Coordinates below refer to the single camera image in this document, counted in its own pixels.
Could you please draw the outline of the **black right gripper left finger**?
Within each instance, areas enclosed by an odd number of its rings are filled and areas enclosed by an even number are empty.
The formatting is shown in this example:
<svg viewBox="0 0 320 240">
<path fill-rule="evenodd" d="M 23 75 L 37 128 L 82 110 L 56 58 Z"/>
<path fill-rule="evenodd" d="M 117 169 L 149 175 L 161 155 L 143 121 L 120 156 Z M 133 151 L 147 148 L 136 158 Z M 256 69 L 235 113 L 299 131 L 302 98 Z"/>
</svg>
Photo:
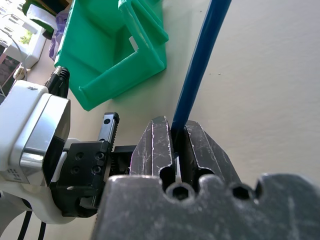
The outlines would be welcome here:
<svg viewBox="0 0 320 240">
<path fill-rule="evenodd" d="M 170 125 L 165 116 L 149 121 L 131 156 L 130 175 L 175 177 Z"/>
</svg>

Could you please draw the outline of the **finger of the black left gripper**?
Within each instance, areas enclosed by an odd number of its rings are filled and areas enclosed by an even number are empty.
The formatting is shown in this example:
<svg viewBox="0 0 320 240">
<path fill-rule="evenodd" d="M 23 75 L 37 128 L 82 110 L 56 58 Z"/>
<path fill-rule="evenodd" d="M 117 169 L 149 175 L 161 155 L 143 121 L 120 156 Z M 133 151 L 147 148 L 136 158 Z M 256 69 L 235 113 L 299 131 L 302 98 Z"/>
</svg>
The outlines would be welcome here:
<svg viewBox="0 0 320 240">
<path fill-rule="evenodd" d="M 116 146 L 111 153 L 111 175 L 128 175 L 136 145 Z"/>
</svg>

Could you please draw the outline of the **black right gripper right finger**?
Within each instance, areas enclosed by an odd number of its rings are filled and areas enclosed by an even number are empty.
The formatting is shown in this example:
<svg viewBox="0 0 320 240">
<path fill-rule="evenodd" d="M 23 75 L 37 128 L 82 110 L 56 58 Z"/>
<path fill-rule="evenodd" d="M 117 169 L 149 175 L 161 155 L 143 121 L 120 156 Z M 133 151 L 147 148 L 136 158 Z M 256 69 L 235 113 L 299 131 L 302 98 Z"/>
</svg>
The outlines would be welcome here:
<svg viewBox="0 0 320 240">
<path fill-rule="evenodd" d="M 181 178 L 197 187 L 202 175 L 212 174 L 227 185 L 241 180 L 227 153 L 193 120 L 181 134 Z"/>
</svg>

